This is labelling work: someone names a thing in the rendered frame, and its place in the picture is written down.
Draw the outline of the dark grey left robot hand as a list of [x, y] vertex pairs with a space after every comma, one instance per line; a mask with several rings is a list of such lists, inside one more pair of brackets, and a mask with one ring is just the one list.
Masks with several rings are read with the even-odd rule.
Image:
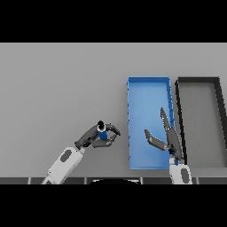
[[107, 140], [102, 140], [98, 136], [98, 124], [94, 125], [82, 137], [74, 142], [74, 145], [80, 149], [81, 147], [89, 147], [92, 145], [94, 148], [109, 147], [121, 132], [111, 123], [106, 124]]

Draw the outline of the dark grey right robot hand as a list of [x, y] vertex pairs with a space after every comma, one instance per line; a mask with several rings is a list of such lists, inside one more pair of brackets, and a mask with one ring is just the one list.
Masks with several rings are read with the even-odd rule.
[[160, 117], [165, 129], [167, 142], [163, 142], [157, 137], [153, 137], [151, 133], [145, 129], [145, 137], [147, 142], [162, 151], [168, 150], [168, 152], [173, 155], [175, 160], [182, 160], [184, 158], [184, 154], [179, 137], [176, 133], [176, 130], [169, 124], [168, 117], [163, 108], [160, 109]]

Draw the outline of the blue pipe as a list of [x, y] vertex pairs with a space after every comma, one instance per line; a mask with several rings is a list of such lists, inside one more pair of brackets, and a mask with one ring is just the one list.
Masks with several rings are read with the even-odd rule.
[[103, 121], [98, 122], [98, 136], [102, 140], [107, 140], [106, 125]]

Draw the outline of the blue bin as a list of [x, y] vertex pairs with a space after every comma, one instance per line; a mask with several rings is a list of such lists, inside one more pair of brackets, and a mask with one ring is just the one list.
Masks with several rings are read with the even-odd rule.
[[174, 127], [174, 108], [169, 76], [129, 76], [128, 137], [129, 168], [168, 170], [170, 155], [150, 145], [145, 136], [147, 129], [153, 137], [167, 142], [160, 109], [163, 108], [169, 124]]

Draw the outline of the dark grey bin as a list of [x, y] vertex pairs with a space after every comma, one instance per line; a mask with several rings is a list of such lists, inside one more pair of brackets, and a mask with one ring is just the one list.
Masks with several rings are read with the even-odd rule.
[[180, 135], [191, 168], [227, 168], [227, 115], [219, 77], [178, 77]]

